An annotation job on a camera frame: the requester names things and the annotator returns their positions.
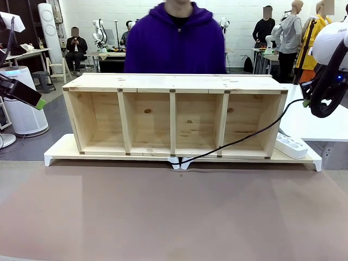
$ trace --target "jeans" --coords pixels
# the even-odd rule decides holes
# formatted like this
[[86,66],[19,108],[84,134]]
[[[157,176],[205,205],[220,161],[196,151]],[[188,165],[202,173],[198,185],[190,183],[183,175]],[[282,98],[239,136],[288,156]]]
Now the jeans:
[[70,52],[65,56],[67,67],[69,67],[70,71],[74,71],[75,62],[75,71],[79,72],[81,67],[81,61],[84,61],[86,58],[81,52]]

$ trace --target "white power strip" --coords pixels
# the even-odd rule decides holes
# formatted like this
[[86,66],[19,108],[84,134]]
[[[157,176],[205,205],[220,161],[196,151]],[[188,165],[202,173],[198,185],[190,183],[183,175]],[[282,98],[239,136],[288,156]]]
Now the white power strip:
[[301,159],[307,155],[308,145],[301,139],[294,139],[278,133],[275,148],[293,159]]

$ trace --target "black bag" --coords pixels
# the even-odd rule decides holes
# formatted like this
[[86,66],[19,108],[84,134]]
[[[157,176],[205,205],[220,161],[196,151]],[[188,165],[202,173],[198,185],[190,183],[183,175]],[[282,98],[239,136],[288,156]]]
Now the black bag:
[[247,57],[244,62],[244,71],[252,73],[253,72],[253,67],[252,67],[252,62],[250,57]]

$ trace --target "seated person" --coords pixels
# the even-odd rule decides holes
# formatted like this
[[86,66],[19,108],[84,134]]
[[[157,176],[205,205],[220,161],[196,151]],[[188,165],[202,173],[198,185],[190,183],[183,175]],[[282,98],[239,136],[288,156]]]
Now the seated person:
[[69,70],[72,73],[75,71],[76,75],[80,76],[80,63],[86,60],[84,54],[86,54],[88,47],[85,39],[79,36],[77,27],[71,28],[71,36],[66,42],[66,49],[68,49],[69,53],[65,56],[65,59]]
[[124,45],[125,47],[127,47],[127,41],[128,41],[128,34],[129,34],[129,31],[131,30],[131,27],[129,26],[129,23],[131,23],[132,21],[127,21],[126,23],[126,26],[127,26],[127,30],[123,35],[122,35],[122,38],[121,38],[121,41],[120,41],[120,45]]

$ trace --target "gray hoodie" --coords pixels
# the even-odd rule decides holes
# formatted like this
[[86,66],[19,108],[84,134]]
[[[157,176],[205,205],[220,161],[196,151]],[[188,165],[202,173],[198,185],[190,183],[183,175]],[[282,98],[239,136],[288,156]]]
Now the gray hoodie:
[[[281,43],[281,33],[284,33],[284,38]],[[301,19],[295,15],[289,15],[275,34],[276,51],[282,53],[297,53],[302,38]]]

